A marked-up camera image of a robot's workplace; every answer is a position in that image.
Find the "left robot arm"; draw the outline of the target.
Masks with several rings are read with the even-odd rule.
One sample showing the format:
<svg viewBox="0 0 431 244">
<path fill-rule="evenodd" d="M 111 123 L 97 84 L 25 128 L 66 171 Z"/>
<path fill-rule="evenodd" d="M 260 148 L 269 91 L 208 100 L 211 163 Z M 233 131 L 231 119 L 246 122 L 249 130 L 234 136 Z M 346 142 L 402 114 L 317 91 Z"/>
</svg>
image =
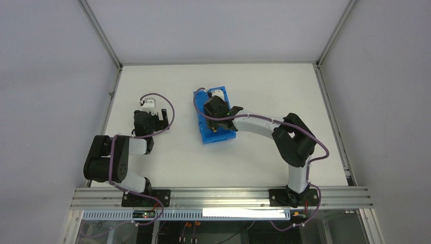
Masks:
<svg viewBox="0 0 431 244">
<path fill-rule="evenodd" d="M 168 114 L 134 111 L 134 132 L 132 136 L 96 135 L 83 167 L 85 179 L 107 182 L 124 191 L 152 195 L 150 180 L 129 170 L 129 156 L 148 155 L 154 146 L 152 135 L 168 128 Z"/>
</svg>

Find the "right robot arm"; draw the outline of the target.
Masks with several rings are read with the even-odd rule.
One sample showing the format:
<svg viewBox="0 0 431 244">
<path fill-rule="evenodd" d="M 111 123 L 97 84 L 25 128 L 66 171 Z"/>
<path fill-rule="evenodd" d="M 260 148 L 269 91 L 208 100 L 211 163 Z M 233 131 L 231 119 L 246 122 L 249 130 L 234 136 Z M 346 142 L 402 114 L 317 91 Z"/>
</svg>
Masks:
<svg viewBox="0 0 431 244">
<path fill-rule="evenodd" d="M 204 103 L 203 113 L 211 129 L 244 131 L 272 139 L 289 167 L 286 185 L 288 205 L 297 207 L 304 201 L 310 188 L 307 182 L 307 164 L 314 153 L 316 142 L 312 132 L 297 114 L 289 113 L 283 118 L 271 119 L 239 106 L 230 108 L 219 96 L 212 96 Z"/>
</svg>

